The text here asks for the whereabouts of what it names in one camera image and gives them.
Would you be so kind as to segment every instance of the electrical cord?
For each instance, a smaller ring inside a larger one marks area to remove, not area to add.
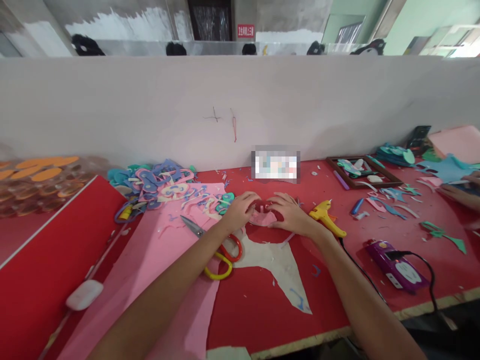
[[[427,260],[425,260],[423,257],[421,257],[420,255],[418,255],[414,252],[411,252],[411,251],[398,251],[398,250],[388,251],[388,252],[385,253],[385,255],[390,260],[398,260],[398,259],[403,258],[405,255],[413,255],[413,256],[416,256],[417,258],[419,258],[420,260],[422,260],[425,263],[425,265],[428,267],[428,270],[430,270],[430,277],[431,277],[430,286],[429,286],[428,290],[430,292],[430,298],[431,298],[431,302],[433,304],[432,314],[437,314],[439,312],[439,307],[437,305],[437,300],[435,299],[435,295],[434,295],[435,272],[434,272],[433,267],[429,264],[429,262]]]
[[[385,300],[385,298],[382,296],[382,294],[380,293],[379,289],[377,288],[377,286],[374,284],[374,282],[372,281],[372,278],[365,272],[365,270],[354,260],[354,258],[350,255],[350,253],[347,251],[347,249],[345,248],[345,245],[344,245],[344,238],[343,237],[339,237],[338,240],[340,241],[340,246],[342,247],[343,251],[345,251],[345,253],[347,254],[347,256],[350,258],[351,261],[353,261],[353,263],[356,265],[357,268],[360,269],[360,271],[363,273],[363,275],[366,276],[366,278],[368,279],[368,281],[370,282],[370,284],[373,286],[373,288],[375,289],[376,293],[378,294],[378,296],[380,296],[380,298],[383,300],[383,302],[385,304],[387,304],[388,306],[388,303],[387,301]]]

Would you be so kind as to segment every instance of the worker's hand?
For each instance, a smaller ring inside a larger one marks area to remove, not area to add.
[[[310,239],[316,238],[318,234],[330,233],[324,226],[308,216],[290,195],[283,192],[274,192],[274,194],[276,196],[267,200],[274,203],[268,209],[282,214],[283,221],[273,222],[268,226],[269,228],[288,230]]]
[[[468,180],[474,186],[480,187],[480,171],[474,171],[470,175],[465,175],[462,180]]]
[[[252,205],[252,203],[255,200],[261,200],[261,198],[253,191],[245,191],[242,195],[237,196],[231,202],[218,225],[225,227],[230,234],[245,226],[254,213],[255,205]]]
[[[463,180],[468,180],[473,186],[480,186],[480,171],[475,171],[471,175],[462,177]],[[448,198],[457,201],[458,203],[466,206],[469,209],[480,213],[480,196],[469,194],[455,186],[442,185],[438,192],[447,196]]]

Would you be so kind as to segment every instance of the yellow glue gun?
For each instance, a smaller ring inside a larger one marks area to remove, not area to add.
[[[331,206],[332,201],[325,200],[315,206],[315,208],[310,211],[308,215],[315,221],[320,220],[337,238],[344,238],[347,236],[347,233],[335,225],[332,219],[329,217],[328,210]]]

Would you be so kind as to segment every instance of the blurred sign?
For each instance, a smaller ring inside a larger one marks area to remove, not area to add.
[[[253,38],[255,34],[255,25],[253,24],[238,24],[239,38]]]

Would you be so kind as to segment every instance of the white partition wall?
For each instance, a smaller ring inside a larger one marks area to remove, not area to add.
[[[246,166],[254,145],[303,160],[480,126],[480,61],[433,56],[73,57],[0,61],[0,160],[172,158]],[[213,117],[213,107],[218,122]],[[236,117],[236,136],[232,113]]]

